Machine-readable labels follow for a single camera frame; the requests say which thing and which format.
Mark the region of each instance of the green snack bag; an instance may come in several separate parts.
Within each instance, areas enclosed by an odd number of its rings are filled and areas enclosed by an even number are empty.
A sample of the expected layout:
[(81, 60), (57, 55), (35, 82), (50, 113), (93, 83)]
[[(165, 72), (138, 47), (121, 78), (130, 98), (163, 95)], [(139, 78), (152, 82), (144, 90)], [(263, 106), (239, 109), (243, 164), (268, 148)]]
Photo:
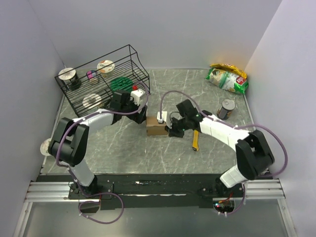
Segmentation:
[(248, 87), (247, 79), (218, 68), (211, 68), (205, 79), (223, 90), (237, 94), (244, 94)]

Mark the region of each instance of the cable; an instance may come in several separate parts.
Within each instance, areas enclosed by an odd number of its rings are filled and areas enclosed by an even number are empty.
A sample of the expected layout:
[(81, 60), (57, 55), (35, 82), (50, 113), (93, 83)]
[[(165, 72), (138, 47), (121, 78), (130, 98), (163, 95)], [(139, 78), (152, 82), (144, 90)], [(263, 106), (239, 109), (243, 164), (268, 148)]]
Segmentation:
[(117, 198), (119, 199), (119, 201), (121, 202), (122, 209), (121, 209), (120, 214), (118, 215), (118, 217), (117, 217), (116, 219), (114, 219), (114, 220), (112, 220), (112, 221), (109, 221), (109, 222), (98, 221), (98, 220), (96, 220), (96, 219), (94, 219), (94, 218), (92, 218), (92, 217), (90, 217), (90, 216), (88, 216), (88, 215), (85, 215), (84, 213), (81, 212), (81, 209), (80, 209), (80, 208), (81, 208), (81, 206), (82, 206), (84, 203), (99, 203), (99, 202), (97, 202), (97, 201), (85, 201), (85, 202), (80, 203), (80, 205), (78, 206), (79, 215), (80, 215), (80, 216), (83, 216), (83, 217), (85, 217), (85, 218), (87, 218), (87, 219), (89, 219), (89, 220), (91, 220), (91, 221), (94, 221), (94, 222), (96, 222), (96, 223), (99, 223), (99, 224), (104, 224), (104, 225), (112, 224), (112, 223), (114, 223), (115, 221), (117, 221), (117, 220), (123, 215), (123, 212), (124, 212), (124, 203), (123, 203), (123, 200), (120, 198), (119, 195), (114, 194), (114, 193), (102, 193), (102, 195), (113, 195), (113, 196), (117, 197)]
[[(176, 92), (176, 93), (180, 93), (184, 96), (186, 96), (187, 98), (189, 98), (196, 106), (196, 109), (199, 111), (200, 114), (202, 114), (204, 117), (214, 121), (213, 118), (209, 117), (208, 115), (206, 115), (205, 113), (203, 113), (203, 111), (200, 109), (200, 107), (198, 106), (197, 102), (192, 98), (190, 97), (188, 94), (182, 92), (182, 91), (178, 91), (178, 90), (170, 90), (170, 91), (167, 91), (166, 93), (163, 94), (162, 98), (161, 98), (161, 101), (160, 101), (160, 108), (159, 108), (159, 113), (160, 113), (160, 119), (162, 119), (162, 102), (163, 102), (163, 99), (165, 98), (165, 96), (171, 92)], [(240, 126), (240, 127), (234, 127), (232, 125), (230, 125), (229, 123), (226, 123), (222, 120), (217, 120), (217, 122), (220, 122), (222, 124), (225, 124), (229, 127), (233, 127), (234, 129), (244, 129), (244, 128), (248, 128), (248, 127), (259, 127), (259, 128), (262, 128), (263, 130), (266, 130), (268, 133), (270, 133), (275, 139), (276, 141), (279, 143), (279, 145), (281, 146), (282, 150), (283, 150), (283, 153), (284, 153), (284, 164), (282, 166), (282, 168), (277, 171), (276, 173), (274, 174), (264, 174), (264, 175), (260, 175), (260, 177), (273, 177), (273, 175), (279, 175), (281, 174), (287, 167), (287, 163), (288, 163), (288, 155), (287, 155), (287, 151), (286, 151), (286, 148), (284, 146), (284, 144), (281, 142), (281, 140), (279, 139), (278, 136), (276, 136), (270, 129), (268, 129), (267, 127), (265, 126), (262, 126), (260, 124), (251, 124), (251, 125), (246, 125), (246, 126)]]
[(232, 212), (229, 212), (229, 213), (222, 213), (220, 212), (220, 215), (223, 215), (223, 216), (230, 216), (230, 215), (233, 215), (234, 213), (236, 213), (240, 208), (241, 206), (243, 205), (243, 202), (245, 201), (245, 197), (246, 197), (246, 188), (245, 188), (245, 184), (242, 184), (242, 189), (243, 189), (243, 195), (242, 195), (242, 199), (241, 199), (241, 202), (240, 204), (238, 205), (238, 207), (236, 207)]
[(170, 121), (171, 121), (171, 115), (172, 115), (172, 114), (180, 114), (180, 112), (178, 112), (178, 111), (172, 111), (172, 112), (170, 113), (170, 115), (169, 115)]
[(78, 184), (79, 190), (81, 191), (82, 195), (84, 195), (86, 198), (92, 198), (92, 197), (99, 196), (99, 195), (113, 195), (113, 196), (117, 197), (117, 198), (120, 200), (121, 206), (122, 206), (121, 212), (120, 212), (119, 216), (118, 216), (115, 220), (110, 221), (110, 222), (102, 222), (102, 221), (95, 220), (95, 219), (93, 219), (93, 218), (91, 218), (91, 217), (89, 217), (89, 216), (87, 216), (87, 215), (85, 215), (85, 214), (83, 214), (83, 213), (81, 212), (80, 207), (81, 207), (84, 203), (96, 203), (95, 201), (85, 201), (85, 202), (82, 202), (82, 203), (79, 205), (79, 207), (78, 207), (79, 213), (80, 213), (79, 215), (82, 215), (82, 216), (86, 217), (87, 219), (89, 219), (89, 220), (91, 220), (91, 221), (94, 221), (94, 222), (97, 222), (97, 223), (99, 223), (99, 224), (111, 224), (111, 223), (117, 221), (117, 220), (122, 216), (122, 214), (123, 214), (123, 212), (124, 212), (124, 203), (123, 203), (123, 200), (120, 198), (119, 195), (114, 194), (114, 193), (100, 193), (100, 194), (94, 194), (94, 195), (88, 195), (88, 194), (86, 194), (86, 193), (83, 191), (81, 184), (78, 182), (78, 179), (76, 178), (75, 174), (70, 170), (70, 168), (68, 167), (68, 165), (64, 165), (64, 164), (59, 163), (61, 148), (62, 148), (62, 146), (63, 146), (63, 144), (64, 144), (64, 142), (65, 142), (65, 140), (66, 140), (66, 137), (67, 137), (67, 135), (69, 134), (69, 132), (70, 132), (77, 124), (81, 123), (82, 121), (85, 121), (86, 119), (89, 119), (89, 118), (91, 118), (91, 117), (93, 117), (93, 116), (95, 116), (95, 115), (98, 115), (98, 114), (133, 115), (133, 114), (138, 113), (139, 111), (141, 111), (141, 110), (146, 106), (146, 104), (147, 104), (147, 102), (148, 102), (149, 91), (148, 91), (148, 89), (147, 89), (147, 86), (146, 86), (142, 81), (137, 81), (135, 84), (141, 84), (141, 85), (145, 88), (145, 91), (146, 91), (146, 101), (145, 101), (145, 103), (144, 103), (143, 105), (141, 105), (141, 106), (138, 108), (138, 110), (133, 111), (133, 112), (130, 112), (130, 113), (121, 113), (121, 112), (114, 112), (114, 111), (103, 111), (103, 112), (98, 112), (98, 111), (97, 111), (97, 112), (94, 112), (94, 113), (92, 113), (92, 114), (89, 114), (89, 115), (83, 117), (82, 119), (79, 119), (78, 121), (74, 122), (74, 123), (66, 130), (65, 134), (63, 135), (63, 137), (62, 137), (62, 139), (61, 139), (61, 141), (60, 141), (60, 144), (59, 144), (59, 147), (58, 147), (58, 150), (57, 150), (57, 154), (56, 154), (56, 165), (59, 166), (59, 167), (65, 167), (65, 168), (69, 171), (69, 173), (70, 173), (70, 175), (72, 176), (72, 178), (74, 179), (74, 181)]
[(232, 196), (233, 196), (233, 192), (231, 192), (231, 193), (229, 194), (229, 197), (228, 197), (227, 199), (221, 200), (221, 201), (219, 201), (218, 203), (224, 203), (224, 202), (226, 202), (226, 201), (229, 201), (229, 200), (232, 198)]

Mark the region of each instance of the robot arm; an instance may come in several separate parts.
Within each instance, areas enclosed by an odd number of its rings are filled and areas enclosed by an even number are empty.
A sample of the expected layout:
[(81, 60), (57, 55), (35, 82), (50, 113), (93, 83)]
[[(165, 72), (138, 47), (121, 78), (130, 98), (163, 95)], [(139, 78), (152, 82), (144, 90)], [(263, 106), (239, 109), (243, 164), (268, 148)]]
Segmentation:
[[(89, 134), (105, 126), (112, 125), (122, 118), (122, 115), (106, 113), (106, 111), (120, 113), (136, 111), (144, 95), (145, 92), (141, 89), (132, 91), (131, 93), (123, 90), (115, 91), (106, 109), (99, 109), (99, 113), (95, 113), (93, 116), (87, 116), (87, 119), (76, 125), (68, 134), (61, 148), (60, 163), (69, 167), (87, 194), (97, 193), (97, 177), (91, 172), (84, 160)], [(141, 124), (146, 120), (146, 110), (147, 106), (145, 105), (140, 112), (127, 115), (127, 117)], [(59, 121), (48, 146), (49, 154), (56, 157), (63, 135), (74, 122), (80, 119), (82, 118), (62, 118)]]
[(181, 119), (170, 120), (165, 111), (162, 119), (159, 112), (157, 115), (159, 122), (166, 122), (169, 136), (183, 137), (185, 130), (193, 129), (215, 137), (236, 152), (237, 164), (221, 175), (218, 188), (232, 188), (238, 183), (254, 180), (274, 163), (274, 156), (261, 131), (237, 130), (225, 125), (210, 112), (203, 111), (213, 118), (210, 120), (199, 113), (190, 100), (181, 102), (177, 108)]

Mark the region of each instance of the white wall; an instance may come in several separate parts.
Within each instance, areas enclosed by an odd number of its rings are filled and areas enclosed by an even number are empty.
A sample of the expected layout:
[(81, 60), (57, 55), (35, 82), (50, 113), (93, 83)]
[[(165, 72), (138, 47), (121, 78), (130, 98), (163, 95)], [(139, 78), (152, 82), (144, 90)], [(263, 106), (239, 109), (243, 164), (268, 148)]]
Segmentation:
[[(254, 120), (275, 131), (289, 153), (280, 178), (302, 237), (316, 236), (315, 9), (313, 0), (283, 0), (246, 67)], [(272, 146), (278, 168), (283, 154)]]
[(26, 0), (0, 2), (0, 236), (12, 236), (24, 197), (39, 174), (40, 144), (50, 137), (63, 68)]
[(245, 68), (281, 0), (29, 0), (67, 66), (131, 44), (147, 68)]

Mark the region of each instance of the green plastic item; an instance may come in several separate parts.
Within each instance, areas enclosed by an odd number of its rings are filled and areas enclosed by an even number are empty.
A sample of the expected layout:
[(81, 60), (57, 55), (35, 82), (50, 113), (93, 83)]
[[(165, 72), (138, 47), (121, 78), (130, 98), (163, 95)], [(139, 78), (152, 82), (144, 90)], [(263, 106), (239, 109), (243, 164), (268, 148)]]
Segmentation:
[(110, 88), (112, 91), (126, 90), (128, 92), (131, 92), (133, 90), (133, 84), (134, 83), (131, 79), (126, 77), (119, 77), (111, 81)]

